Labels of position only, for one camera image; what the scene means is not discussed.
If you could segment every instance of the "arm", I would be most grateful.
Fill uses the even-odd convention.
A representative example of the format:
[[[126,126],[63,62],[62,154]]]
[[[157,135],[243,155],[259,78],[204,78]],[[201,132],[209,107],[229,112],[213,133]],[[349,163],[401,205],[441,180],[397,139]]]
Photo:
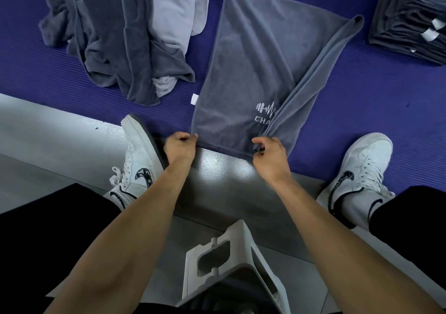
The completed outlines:
[[[163,249],[197,138],[177,132],[166,140],[170,165],[93,241],[45,313],[132,313],[136,309]]]
[[[349,313],[444,313],[412,279],[344,227],[293,180],[277,138],[259,137],[254,166],[282,199],[330,294]]]

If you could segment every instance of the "sneaker sole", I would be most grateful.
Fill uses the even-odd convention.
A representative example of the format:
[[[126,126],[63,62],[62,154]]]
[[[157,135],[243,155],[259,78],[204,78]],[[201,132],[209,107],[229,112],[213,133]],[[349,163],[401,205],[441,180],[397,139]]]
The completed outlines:
[[[358,147],[367,147],[367,145],[370,145],[374,142],[376,142],[377,140],[387,140],[388,142],[390,142],[390,144],[392,145],[392,150],[393,150],[393,143],[392,141],[384,134],[382,133],[369,133],[366,134],[365,136],[360,137],[358,140],[356,140],[347,150],[347,152],[344,155],[344,159],[342,160],[342,165],[341,165],[341,169],[339,170],[338,175],[336,176],[336,178],[334,178],[332,180],[332,182],[318,195],[316,201],[322,205],[326,210],[328,210],[328,198],[330,196],[330,193],[332,191],[332,189],[335,187],[337,181],[340,179],[340,177],[342,176],[343,172],[345,171],[345,163],[347,162],[347,160],[349,159],[349,157],[352,155],[352,152],[354,151],[354,149],[358,148]]]
[[[142,123],[142,121],[135,115],[129,114],[124,120],[127,120],[130,125],[135,129],[138,135],[141,137],[147,152],[151,158],[158,158],[158,161],[153,162],[153,168],[157,178],[164,172],[165,166],[161,154],[159,153],[158,147],[153,139],[153,136],[148,131],[147,127]]]

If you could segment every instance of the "white sneaker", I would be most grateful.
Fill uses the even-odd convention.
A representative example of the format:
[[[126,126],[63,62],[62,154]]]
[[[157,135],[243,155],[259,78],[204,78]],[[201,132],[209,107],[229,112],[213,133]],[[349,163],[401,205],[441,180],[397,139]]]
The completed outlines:
[[[163,173],[164,165],[152,136],[135,115],[127,115],[121,125],[128,142],[124,172],[112,168],[116,175],[110,183],[114,187],[104,197],[124,210]]]
[[[382,133],[359,138],[347,150],[338,176],[319,194],[317,202],[346,227],[354,228],[355,225],[341,213],[342,199],[365,189],[393,198],[395,194],[382,184],[392,151],[391,140]]]

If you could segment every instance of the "purple mat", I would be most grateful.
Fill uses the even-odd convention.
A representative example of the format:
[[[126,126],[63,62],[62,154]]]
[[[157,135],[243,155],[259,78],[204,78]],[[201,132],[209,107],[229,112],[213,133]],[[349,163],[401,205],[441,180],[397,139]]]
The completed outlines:
[[[193,93],[206,77],[223,0],[210,0],[206,28],[191,38],[187,61],[197,82],[181,82],[155,107],[128,102],[119,89],[90,82],[64,49],[44,46],[37,23],[44,0],[0,0],[0,93],[90,118],[119,124],[137,113],[162,136],[188,131]],[[428,185],[446,191],[446,67],[365,44],[378,0],[298,0],[366,25],[339,58],[289,157],[293,172],[332,179],[345,150],[358,137],[382,132],[394,143],[385,174],[390,190]]]

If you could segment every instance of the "pant leg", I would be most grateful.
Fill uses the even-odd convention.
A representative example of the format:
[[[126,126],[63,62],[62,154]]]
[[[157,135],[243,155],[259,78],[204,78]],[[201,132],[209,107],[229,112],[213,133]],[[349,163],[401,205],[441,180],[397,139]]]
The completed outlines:
[[[446,193],[409,187],[371,216],[370,232],[446,289]]]
[[[43,298],[119,213],[111,201],[74,184],[0,214],[2,298]]]

